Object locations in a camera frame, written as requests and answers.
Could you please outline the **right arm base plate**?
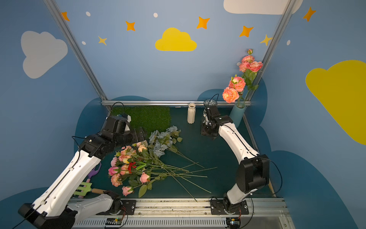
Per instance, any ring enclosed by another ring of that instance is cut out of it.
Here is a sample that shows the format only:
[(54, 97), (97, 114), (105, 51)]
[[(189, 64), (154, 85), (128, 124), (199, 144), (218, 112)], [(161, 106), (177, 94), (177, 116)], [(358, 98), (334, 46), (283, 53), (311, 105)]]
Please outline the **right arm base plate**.
[(248, 215), (249, 209), (247, 202), (241, 201), (237, 204), (232, 204), (228, 198), (218, 199), (211, 198), (210, 210), (212, 215)]

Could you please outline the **two-bloom coral rose stem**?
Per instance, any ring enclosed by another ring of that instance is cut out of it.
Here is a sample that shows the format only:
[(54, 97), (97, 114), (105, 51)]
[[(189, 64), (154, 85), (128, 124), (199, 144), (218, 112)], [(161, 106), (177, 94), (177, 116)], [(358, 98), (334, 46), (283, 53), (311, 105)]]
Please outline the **two-bloom coral rose stem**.
[(235, 75), (231, 78), (229, 85), (222, 94), (223, 99), (231, 104), (235, 103), (236, 107), (244, 108), (243, 92), (246, 86), (246, 82), (242, 77)]

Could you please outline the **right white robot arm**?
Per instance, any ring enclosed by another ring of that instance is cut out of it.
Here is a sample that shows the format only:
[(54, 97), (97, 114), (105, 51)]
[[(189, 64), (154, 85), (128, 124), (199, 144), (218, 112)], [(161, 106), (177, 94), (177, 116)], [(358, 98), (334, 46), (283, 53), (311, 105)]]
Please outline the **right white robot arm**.
[(269, 158), (259, 155), (241, 136), (232, 119), (221, 115), (216, 106), (204, 109), (201, 135), (223, 138), (238, 161), (235, 184), (223, 200), (225, 211), (233, 214), (247, 196), (269, 184)]

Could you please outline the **pink rose spray stem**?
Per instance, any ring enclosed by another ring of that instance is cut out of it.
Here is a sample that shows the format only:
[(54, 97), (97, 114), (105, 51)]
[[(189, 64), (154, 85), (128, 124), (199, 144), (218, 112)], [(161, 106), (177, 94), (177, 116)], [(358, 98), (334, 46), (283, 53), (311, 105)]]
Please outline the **pink rose spray stem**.
[(244, 79), (244, 72), (249, 67), (249, 64), (255, 61), (255, 58), (253, 57), (253, 49), (248, 49), (247, 55), (243, 57), (241, 60), (241, 63), (239, 65), (240, 72), (243, 73), (242, 78)]

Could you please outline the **coral pink rose stem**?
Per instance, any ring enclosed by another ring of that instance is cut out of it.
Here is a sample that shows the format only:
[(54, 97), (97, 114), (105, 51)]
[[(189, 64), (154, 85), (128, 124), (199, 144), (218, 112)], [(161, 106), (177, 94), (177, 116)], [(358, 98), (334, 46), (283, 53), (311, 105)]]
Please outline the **coral pink rose stem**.
[(263, 67), (262, 62), (253, 61), (252, 63), (249, 64), (249, 67), (244, 72), (244, 79), (248, 89), (247, 95), (245, 96), (245, 100), (248, 99), (249, 93), (251, 91), (255, 91), (258, 88), (258, 85), (254, 84), (254, 80), (256, 79), (256, 76), (262, 67)]

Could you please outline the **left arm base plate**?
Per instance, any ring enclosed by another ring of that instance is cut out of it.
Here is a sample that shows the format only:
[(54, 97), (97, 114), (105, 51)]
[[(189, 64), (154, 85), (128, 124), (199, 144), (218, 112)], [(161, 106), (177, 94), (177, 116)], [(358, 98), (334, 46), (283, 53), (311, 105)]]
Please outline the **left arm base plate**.
[(108, 215), (133, 215), (137, 201), (134, 199), (120, 199), (114, 201)]

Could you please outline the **blue grey fabric flowers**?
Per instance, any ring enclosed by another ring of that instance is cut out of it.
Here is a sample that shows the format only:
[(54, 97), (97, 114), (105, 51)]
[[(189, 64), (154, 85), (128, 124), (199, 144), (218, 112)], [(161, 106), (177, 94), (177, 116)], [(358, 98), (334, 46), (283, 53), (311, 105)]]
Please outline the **blue grey fabric flowers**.
[(155, 130), (149, 137), (148, 147), (158, 158), (165, 155), (166, 151), (169, 151), (192, 162), (193, 165), (197, 165), (204, 169), (205, 167), (199, 165), (197, 162), (194, 162), (178, 149), (176, 143), (181, 143), (183, 141), (183, 138), (180, 137), (180, 133), (181, 130), (179, 130), (176, 126), (171, 126), (163, 132)]

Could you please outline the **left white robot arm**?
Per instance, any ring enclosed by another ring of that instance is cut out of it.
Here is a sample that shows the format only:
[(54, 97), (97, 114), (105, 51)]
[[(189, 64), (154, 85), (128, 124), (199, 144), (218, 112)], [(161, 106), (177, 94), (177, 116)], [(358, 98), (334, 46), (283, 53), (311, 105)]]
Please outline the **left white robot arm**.
[(121, 197), (110, 190), (76, 204), (68, 202), (74, 192), (83, 186), (82, 182), (91, 170), (116, 147), (142, 142), (145, 138), (146, 133), (141, 127), (124, 133), (102, 131), (87, 136), (53, 184), (33, 203), (23, 204), (18, 214), (38, 229), (70, 229), (101, 212), (120, 212)]

